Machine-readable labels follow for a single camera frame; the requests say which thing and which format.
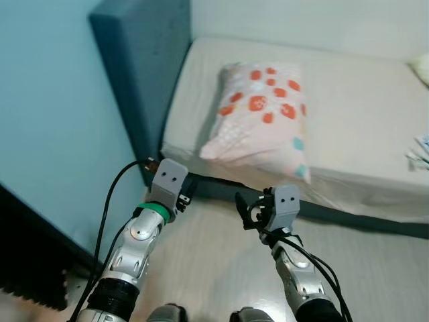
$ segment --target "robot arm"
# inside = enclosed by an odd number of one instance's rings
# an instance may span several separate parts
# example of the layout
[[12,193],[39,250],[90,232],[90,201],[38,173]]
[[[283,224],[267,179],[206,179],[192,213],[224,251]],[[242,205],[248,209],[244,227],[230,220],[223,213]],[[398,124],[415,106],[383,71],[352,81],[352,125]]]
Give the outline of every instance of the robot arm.
[[184,211],[190,202],[180,194],[187,174],[185,166],[171,159],[161,161],[147,202],[136,208],[124,227],[78,322],[129,320],[162,227],[176,218],[178,208]]
[[[292,235],[292,223],[300,210],[299,191],[296,186],[284,185],[264,189],[264,195],[250,207],[236,194],[236,204],[243,219],[244,229],[256,228],[259,231],[272,232],[302,247],[299,237]],[[257,221],[252,221],[251,211],[257,206],[261,213],[257,214]],[[271,248],[286,299],[298,322],[345,321],[325,294],[322,282],[309,259],[297,249],[264,232],[259,233],[259,238]]]

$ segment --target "floral pillowcase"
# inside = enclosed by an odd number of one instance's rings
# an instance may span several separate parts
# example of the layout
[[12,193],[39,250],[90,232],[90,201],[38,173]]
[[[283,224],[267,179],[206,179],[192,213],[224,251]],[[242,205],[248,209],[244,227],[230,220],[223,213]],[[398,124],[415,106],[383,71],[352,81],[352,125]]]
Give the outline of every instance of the floral pillowcase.
[[310,182],[299,65],[234,64],[223,73],[218,117],[200,157]]

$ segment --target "floor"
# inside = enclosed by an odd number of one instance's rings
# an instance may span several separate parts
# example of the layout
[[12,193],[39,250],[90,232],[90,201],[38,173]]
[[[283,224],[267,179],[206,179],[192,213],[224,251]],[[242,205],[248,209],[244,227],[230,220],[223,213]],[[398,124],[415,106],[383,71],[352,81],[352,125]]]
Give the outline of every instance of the floor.
[[[353,321],[429,321],[429,241],[297,219],[307,250],[336,271]],[[0,321],[67,321],[84,280],[70,278],[70,307],[55,312],[2,294]],[[243,306],[295,321],[270,249],[243,231],[235,206],[197,199],[164,228],[132,321],[178,303],[192,322],[228,321]]]

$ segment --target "green ring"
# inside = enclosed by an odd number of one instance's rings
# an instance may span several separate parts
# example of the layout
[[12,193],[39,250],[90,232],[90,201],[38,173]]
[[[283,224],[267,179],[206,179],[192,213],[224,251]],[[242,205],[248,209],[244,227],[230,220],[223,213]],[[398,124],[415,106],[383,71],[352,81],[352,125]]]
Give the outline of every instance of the green ring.
[[157,203],[140,203],[137,207],[151,209],[156,213],[159,213],[161,217],[164,218],[164,225],[166,225],[167,222],[170,220],[170,213],[168,212],[168,210]]

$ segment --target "mattress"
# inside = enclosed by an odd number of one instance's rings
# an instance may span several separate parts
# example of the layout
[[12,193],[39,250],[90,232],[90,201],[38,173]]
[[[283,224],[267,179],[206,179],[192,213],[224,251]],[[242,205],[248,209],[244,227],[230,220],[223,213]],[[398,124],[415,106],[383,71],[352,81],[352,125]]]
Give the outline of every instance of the mattress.
[[[297,62],[308,98],[306,157],[311,184],[199,158],[217,113],[219,72],[235,62]],[[305,201],[356,215],[429,222],[429,173],[405,152],[428,133],[428,90],[403,62],[243,40],[193,43],[167,120],[162,154],[191,172],[262,190],[296,184]]]

